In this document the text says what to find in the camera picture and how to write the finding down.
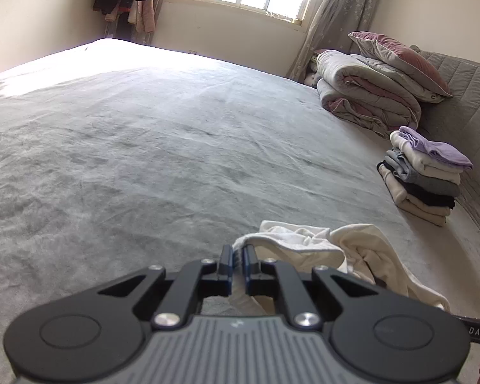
stack of folded clothes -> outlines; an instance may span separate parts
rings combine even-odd
[[[471,161],[447,143],[428,141],[409,127],[389,136],[393,148],[377,170],[395,204],[413,215],[443,226],[460,194],[460,174]]]

gray clothing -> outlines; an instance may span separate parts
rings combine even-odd
[[[431,178],[418,173],[409,163],[407,157],[405,157],[397,147],[388,150],[384,159],[394,167],[395,176],[404,182],[414,183],[415,185],[421,186],[427,192],[437,195],[453,197],[460,195],[459,187],[455,183],[449,182],[448,180]]]

gray quilted headboard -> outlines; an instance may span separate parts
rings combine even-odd
[[[474,169],[462,174],[459,202],[480,227],[480,63],[412,48],[439,70],[453,95],[422,104],[419,131],[457,147],[473,162]]]

window frame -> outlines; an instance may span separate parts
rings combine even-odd
[[[165,0],[167,2],[174,2],[177,0]],[[256,16],[263,15],[267,18],[275,20],[279,24],[286,24],[295,30],[305,32],[308,29],[311,18],[317,8],[317,0],[302,0],[300,8],[297,14],[297,19],[291,19],[289,17],[280,15],[278,13],[272,13],[262,8],[252,7],[249,5],[241,4],[241,0],[236,2],[224,1],[224,0],[179,0],[186,3],[197,4],[218,4],[230,8],[240,8],[244,13],[252,13]],[[265,7],[268,7],[270,0],[266,0]]]

pillow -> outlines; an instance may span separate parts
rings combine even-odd
[[[409,75],[429,91],[451,97],[448,84],[423,56],[410,47],[385,35],[371,32],[352,32],[348,35],[367,58],[379,59]]]

